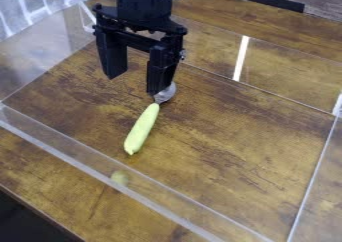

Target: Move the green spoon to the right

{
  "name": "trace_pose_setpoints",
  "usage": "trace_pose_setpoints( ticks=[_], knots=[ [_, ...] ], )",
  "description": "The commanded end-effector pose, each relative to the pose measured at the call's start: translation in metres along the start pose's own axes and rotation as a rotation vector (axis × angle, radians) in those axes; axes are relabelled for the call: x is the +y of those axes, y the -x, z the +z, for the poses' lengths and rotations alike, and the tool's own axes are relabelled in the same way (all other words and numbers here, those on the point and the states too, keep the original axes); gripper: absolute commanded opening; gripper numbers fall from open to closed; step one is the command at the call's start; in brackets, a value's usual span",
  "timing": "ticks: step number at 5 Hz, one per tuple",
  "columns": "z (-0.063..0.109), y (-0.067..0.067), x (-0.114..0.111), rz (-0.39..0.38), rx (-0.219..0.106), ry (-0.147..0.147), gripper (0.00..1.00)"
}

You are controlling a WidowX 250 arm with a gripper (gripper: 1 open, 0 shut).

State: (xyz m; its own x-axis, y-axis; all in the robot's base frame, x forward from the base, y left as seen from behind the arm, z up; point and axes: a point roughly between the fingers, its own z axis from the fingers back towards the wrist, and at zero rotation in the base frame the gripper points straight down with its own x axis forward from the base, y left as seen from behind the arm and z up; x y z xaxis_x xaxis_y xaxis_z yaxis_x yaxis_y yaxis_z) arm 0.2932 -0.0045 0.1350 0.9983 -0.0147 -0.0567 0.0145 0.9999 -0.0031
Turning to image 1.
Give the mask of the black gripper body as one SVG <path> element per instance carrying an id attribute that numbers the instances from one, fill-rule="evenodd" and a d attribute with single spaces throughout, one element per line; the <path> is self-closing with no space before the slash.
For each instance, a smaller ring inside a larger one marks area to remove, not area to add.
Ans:
<path id="1" fill-rule="evenodd" d="M 117 0 L 115 6 L 95 4 L 98 49 L 110 52 L 131 46 L 147 51 L 162 45 L 181 53 L 187 28 L 171 19 L 174 1 L 179 0 Z"/>

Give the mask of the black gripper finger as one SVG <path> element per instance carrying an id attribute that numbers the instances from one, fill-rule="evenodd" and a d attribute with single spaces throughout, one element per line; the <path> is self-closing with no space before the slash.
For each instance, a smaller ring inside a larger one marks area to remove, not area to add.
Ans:
<path id="1" fill-rule="evenodd" d="M 95 36 L 103 72 L 109 79 L 114 79 L 129 69 L 127 46 L 115 34 L 97 30 Z"/>
<path id="2" fill-rule="evenodd" d="M 182 59 L 183 37 L 165 36 L 150 48 L 147 62 L 147 93 L 158 94 L 173 82 L 178 63 Z"/>

